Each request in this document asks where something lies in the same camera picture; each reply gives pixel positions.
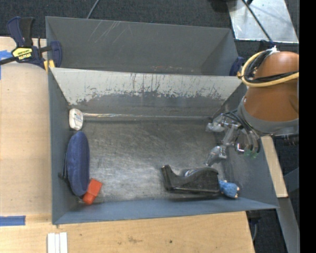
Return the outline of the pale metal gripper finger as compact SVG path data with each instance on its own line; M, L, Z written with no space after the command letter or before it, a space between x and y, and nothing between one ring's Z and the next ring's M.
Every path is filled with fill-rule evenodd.
M223 132L228 129L231 124L228 121L228 118L224 114L220 114L215 119L213 119L210 123L206 125L206 132Z
M212 148L207 156L207 159L204 161L204 164L208 167L211 167L215 163L219 163L222 160L226 160L226 147L225 146L215 146Z

